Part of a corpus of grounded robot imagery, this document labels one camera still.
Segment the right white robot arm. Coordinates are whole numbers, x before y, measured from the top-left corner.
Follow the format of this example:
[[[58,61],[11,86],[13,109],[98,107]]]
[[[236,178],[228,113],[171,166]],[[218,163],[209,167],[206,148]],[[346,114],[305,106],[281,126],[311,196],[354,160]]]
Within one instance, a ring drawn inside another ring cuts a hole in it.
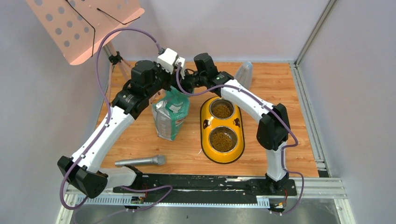
[[[197,70],[192,75],[187,75],[181,62],[175,62],[178,88],[182,93],[193,96],[194,88],[205,87],[206,91],[237,105],[256,121],[256,139],[266,150],[267,190],[273,195],[280,194],[289,179],[283,152],[290,135],[286,107],[282,104],[273,105],[259,98],[228,72],[218,71],[208,53],[195,56],[194,63]]]

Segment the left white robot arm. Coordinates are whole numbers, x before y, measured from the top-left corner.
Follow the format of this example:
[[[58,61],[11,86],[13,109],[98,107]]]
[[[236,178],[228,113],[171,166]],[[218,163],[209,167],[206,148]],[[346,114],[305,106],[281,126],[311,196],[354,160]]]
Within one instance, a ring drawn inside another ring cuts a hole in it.
[[[130,165],[101,168],[108,151],[120,135],[148,107],[149,99],[160,90],[170,90],[176,80],[177,63],[141,60],[129,79],[111,102],[107,115],[91,137],[71,157],[62,156],[57,165],[66,181],[88,198],[96,198],[103,190],[125,186],[137,193],[143,187],[138,170]]]

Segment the green pet food bag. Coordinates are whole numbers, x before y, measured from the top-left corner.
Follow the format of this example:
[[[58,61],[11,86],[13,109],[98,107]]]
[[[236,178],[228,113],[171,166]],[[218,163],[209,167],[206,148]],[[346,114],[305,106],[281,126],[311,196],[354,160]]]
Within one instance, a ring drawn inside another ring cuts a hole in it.
[[[174,141],[189,109],[190,100],[187,95],[179,92],[173,86],[170,91],[161,90],[151,104],[158,137]]]

